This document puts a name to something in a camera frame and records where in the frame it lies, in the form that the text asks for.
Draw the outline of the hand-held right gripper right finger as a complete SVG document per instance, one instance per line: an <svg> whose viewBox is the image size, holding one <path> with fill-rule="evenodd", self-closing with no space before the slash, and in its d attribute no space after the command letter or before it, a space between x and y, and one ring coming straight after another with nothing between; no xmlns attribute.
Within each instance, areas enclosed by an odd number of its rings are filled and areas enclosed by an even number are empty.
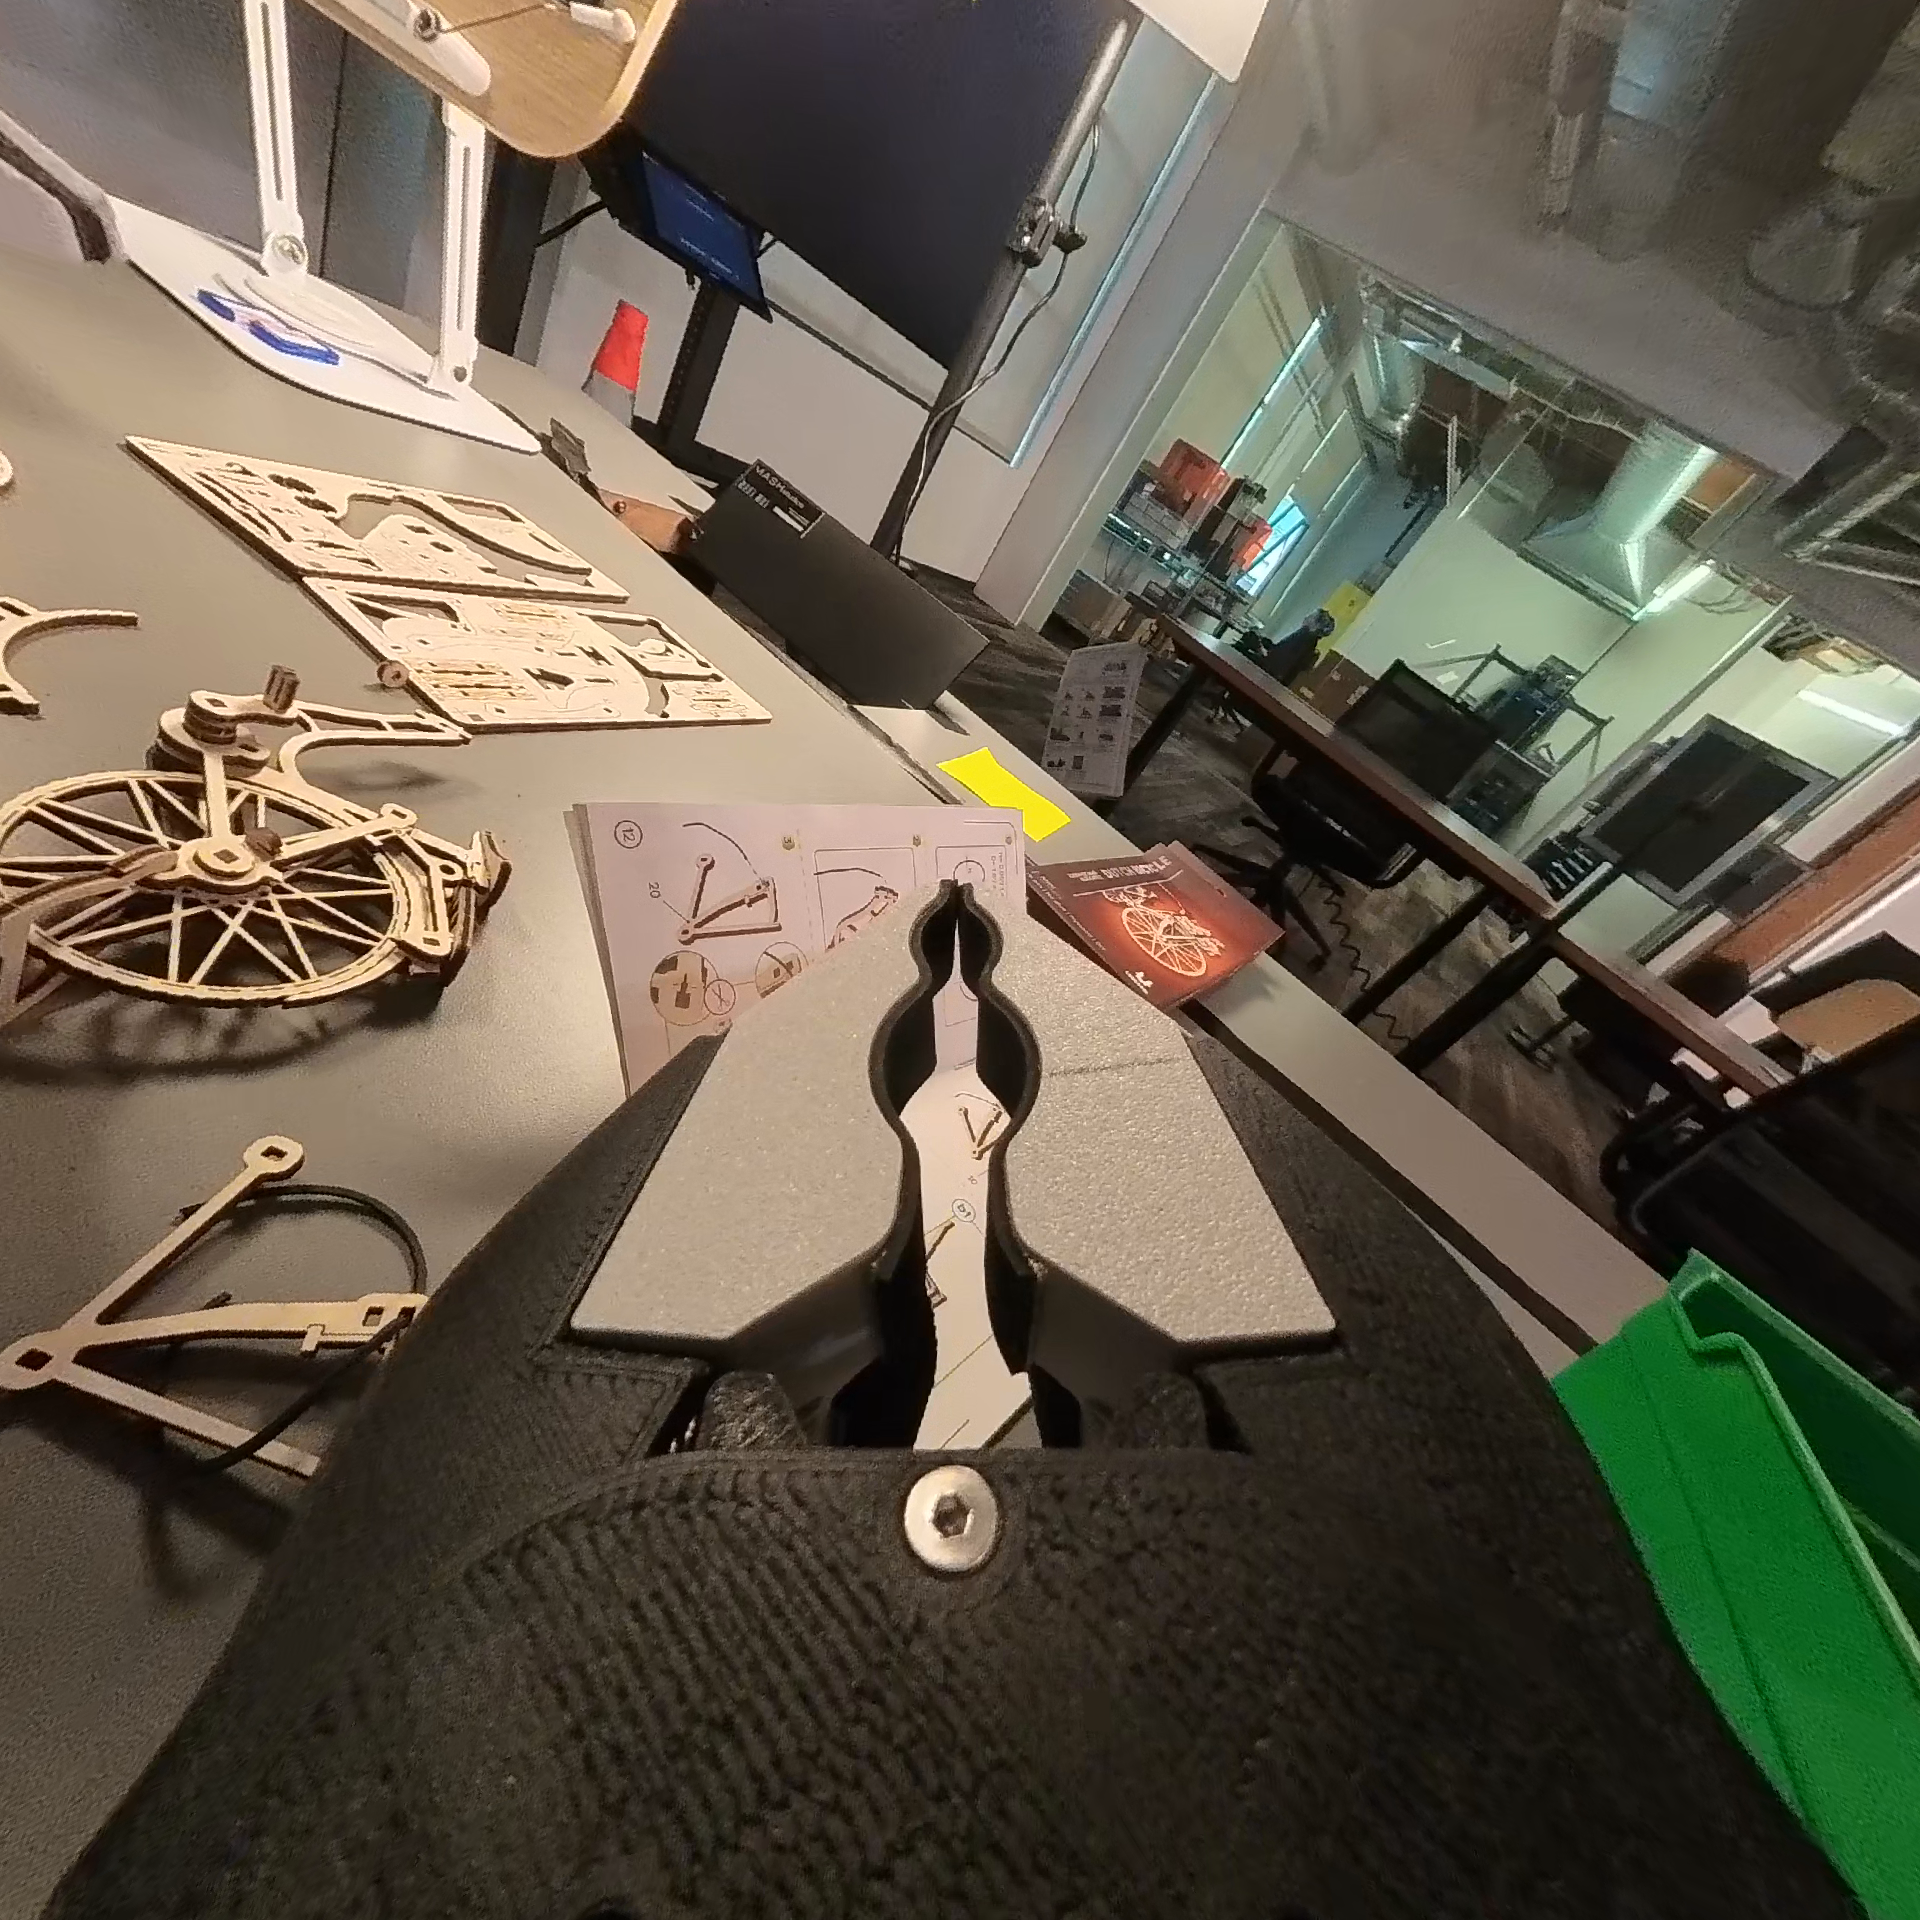
<svg viewBox="0 0 1920 1920"><path fill-rule="evenodd" d="M1059 1388L1327 1343L1332 1306L1186 1033L1025 916L960 890L988 1149L986 1302Z"/></svg>

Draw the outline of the wooden parts sheet with slots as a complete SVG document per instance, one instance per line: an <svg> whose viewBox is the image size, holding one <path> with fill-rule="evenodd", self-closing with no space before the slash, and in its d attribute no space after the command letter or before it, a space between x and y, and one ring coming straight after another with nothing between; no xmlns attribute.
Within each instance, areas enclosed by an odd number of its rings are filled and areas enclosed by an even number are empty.
<svg viewBox="0 0 1920 1920"><path fill-rule="evenodd" d="M654 616L471 591L305 580L406 695L469 734L749 726L772 717Z"/></svg>

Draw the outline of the wooden parts sheet curved cutout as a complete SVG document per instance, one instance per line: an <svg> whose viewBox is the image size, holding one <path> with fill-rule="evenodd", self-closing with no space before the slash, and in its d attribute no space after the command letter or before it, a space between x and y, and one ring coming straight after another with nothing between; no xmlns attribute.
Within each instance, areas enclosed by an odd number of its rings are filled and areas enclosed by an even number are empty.
<svg viewBox="0 0 1920 1920"><path fill-rule="evenodd" d="M138 436L123 444L297 580L627 602L610 574L500 501L194 444Z"/></svg>

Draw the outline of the wooden bicycle model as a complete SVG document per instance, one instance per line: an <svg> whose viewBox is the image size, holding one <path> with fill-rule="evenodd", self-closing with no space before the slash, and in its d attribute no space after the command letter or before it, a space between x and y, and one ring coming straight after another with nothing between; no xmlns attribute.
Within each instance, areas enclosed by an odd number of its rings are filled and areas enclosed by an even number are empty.
<svg viewBox="0 0 1920 1920"><path fill-rule="evenodd" d="M320 750L449 750L453 722L297 697L194 691L148 763L45 780L1 813L1 1023L63 991L174 1006L291 1009L386 982L449 982L510 882L402 804L322 789Z"/></svg>

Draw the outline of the assembly instruction booklet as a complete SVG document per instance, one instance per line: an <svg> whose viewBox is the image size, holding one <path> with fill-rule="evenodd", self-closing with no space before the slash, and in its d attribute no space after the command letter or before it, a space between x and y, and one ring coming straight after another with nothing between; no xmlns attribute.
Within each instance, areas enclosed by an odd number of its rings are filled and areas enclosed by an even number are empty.
<svg viewBox="0 0 1920 1920"><path fill-rule="evenodd" d="M935 882L1023 900L1025 839L1003 809L581 803L574 814L625 1093ZM934 1067L906 1107L938 1357L918 1442L954 1450L1003 1439L1029 1393L989 1328L988 1159L1005 1109L980 1079L977 1005L958 976L934 1000L931 1035Z"/></svg>

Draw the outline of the printed leaflet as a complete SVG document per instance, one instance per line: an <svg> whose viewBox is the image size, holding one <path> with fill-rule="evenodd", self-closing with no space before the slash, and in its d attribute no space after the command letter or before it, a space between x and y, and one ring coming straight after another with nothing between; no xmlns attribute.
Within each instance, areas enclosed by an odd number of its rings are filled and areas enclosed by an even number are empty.
<svg viewBox="0 0 1920 1920"><path fill-rule="evenodd" d="M1145 661L1135 640L1083 645L1065 656L1038 765L1081 800L1112 803L1126 789Z"/></svg>

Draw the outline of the brown clipboard with clip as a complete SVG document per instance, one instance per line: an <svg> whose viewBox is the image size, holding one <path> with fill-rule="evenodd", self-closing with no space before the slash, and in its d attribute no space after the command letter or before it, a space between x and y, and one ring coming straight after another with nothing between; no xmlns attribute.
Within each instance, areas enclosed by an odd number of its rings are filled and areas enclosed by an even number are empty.
<svg viewBox="0 0 1920 1920"><path fill-rule="evenodd" d="M671 564L691 564L699 527L699 511L679 501L657 503L627 492L613 492L599 484L590 469L588 449L564 425L550 420L540 434L540 451L598 507L607 511L630 534Z"/></svg>

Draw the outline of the pale wooden chair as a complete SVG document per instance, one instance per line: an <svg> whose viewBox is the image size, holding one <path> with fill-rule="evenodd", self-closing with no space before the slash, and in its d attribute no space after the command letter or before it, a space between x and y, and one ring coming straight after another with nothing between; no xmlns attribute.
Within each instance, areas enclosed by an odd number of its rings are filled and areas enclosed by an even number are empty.
<svg viewBox="0 0 1920 1920"><path fill-rule="evenodd" d="M1829 1064L1918 1020L1918 992L1892 979L1832 985L1771 1016L1805 1062Z"/></svg>

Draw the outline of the shelf with orange machines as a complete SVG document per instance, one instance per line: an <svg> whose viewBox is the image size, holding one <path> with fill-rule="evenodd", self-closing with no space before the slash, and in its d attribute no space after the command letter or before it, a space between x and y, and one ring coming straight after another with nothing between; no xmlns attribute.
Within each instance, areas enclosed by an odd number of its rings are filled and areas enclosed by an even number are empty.
<svg viewBox="0 0 1920 1920"><path fill-rule="evenodd" d="M1269 503L1257 482L1173 441L1138 469L1101 533L1108 584L1154 609L1234 625L1304 536L1306 519L1289 497Z"/></svg>

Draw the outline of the small tablet on black stand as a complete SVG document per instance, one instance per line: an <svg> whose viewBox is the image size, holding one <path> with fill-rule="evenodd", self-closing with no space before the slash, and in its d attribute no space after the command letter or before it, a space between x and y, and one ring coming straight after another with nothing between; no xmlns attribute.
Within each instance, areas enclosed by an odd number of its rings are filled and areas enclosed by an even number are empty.
<svg viewBox="0 0 1920 1920"><path fill-rule="evenodd" d="M641 420L635 433L676 469L726 489L746 462L704 444L701 428L737 316L773 319L759 273L762 234L630 128L590 146L583 170L611 222L681 269L691 286L656 420Z"/></svg>

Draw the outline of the metal light stand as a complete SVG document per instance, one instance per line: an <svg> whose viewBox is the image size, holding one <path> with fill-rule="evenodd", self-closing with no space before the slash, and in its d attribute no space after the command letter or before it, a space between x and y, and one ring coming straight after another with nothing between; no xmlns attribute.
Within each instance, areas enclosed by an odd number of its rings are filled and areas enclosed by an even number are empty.
<svg viewBox="0 0 1920 1920"><path fill-rule="evenodd" d="M875 522L871 548L900 564L907 522L924 495L939 452L967 400L988 383L989 350L997 338L1025 277L1054 251L1061 229L1059 201L1073 162L1093 139L1098 116L1120 69L1139 32L1139 13L1120 6L1103 32L1068 116L1047 150L1040 172L1014 215L967 333L948 365L944 380L925 412L924 427Z"/></svg>

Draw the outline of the small blue plastic piece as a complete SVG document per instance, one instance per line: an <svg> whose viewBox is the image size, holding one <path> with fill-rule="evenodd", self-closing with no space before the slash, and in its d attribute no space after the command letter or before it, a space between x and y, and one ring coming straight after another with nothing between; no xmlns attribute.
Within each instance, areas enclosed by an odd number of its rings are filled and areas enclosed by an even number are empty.
<svg viewBox="0 0 1920 1920"><path fill-rule="evenodd" d="M243 301L230 293L217 293L202 286L194 295L198 309L215 325L233 329L239 338L287 362L338 369L341 353L336 344L316 337L311 330L254 301Z"/></svg>

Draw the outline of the large dark blue screen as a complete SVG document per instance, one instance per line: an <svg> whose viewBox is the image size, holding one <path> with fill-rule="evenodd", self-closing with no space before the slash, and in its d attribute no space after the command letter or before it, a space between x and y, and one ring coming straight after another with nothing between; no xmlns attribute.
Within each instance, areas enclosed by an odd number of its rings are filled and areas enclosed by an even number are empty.
<svg viewBox="0 0 1920 1920"><path fill-rule="evenodd" d="M583 164L639 152L950 369L1124 5L678 5Z"/></svg>

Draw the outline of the wooden book stand white base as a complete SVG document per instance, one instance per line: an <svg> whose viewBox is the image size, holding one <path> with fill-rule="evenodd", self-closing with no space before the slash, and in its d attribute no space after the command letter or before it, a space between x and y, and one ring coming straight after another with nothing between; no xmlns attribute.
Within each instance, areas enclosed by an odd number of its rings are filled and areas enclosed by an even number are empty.
<svg viewBox="0 0 1920 1920"><path fill-rule="evenodd" d="M676 5L316 3L336 28L439 100L444 221L437 338L420 347L313 267L297 201L291 70L280 3L242 6L259 243L254 251L109 201L126 259L232 353L326 400L536 454L538 439L476 389L486 139L569 159L631 104ZM198 289L230 293L338 347L341 365L281 359L213 322Z"/></svg>

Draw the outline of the small wooden frame with band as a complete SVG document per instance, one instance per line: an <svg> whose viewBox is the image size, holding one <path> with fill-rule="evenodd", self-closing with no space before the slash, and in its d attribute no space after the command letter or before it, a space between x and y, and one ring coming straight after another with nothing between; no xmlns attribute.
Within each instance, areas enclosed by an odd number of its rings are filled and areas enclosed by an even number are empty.
<svg viewBox="0 0 1920 1920"><path fill-rule="evenodd" d="M20 1399L59 1388L123 1412L162 1434L199 1445L199 1468L205 1474L259 1466L277 1476L313 1480L324 1466L322 1456L291 1445L286 1433L338 1383L383 1355L418 1321L427 1302L427 1269L420 1236L396 1208L355 1188L301 1183L304 1164L305 1149L291 1136L266 1135L248 1142L225 1184L184 1208L167 1233L90 1302L55 1327L24 1334L4 1348L4 1395ZM202 1309L130 1316L135 1299L237 1214L289 1203L336 1207L372 1221L372 1227L396 1245L406 1286L313 1302L219 1299ZM264 1344L294 1351L305 1361L324 1355L338 1359L300 1396L252 1430L204 1406L180 1402L155 1386L107 1372L95 1362L101 1355L175 1352L205 1344Z"/></svg>

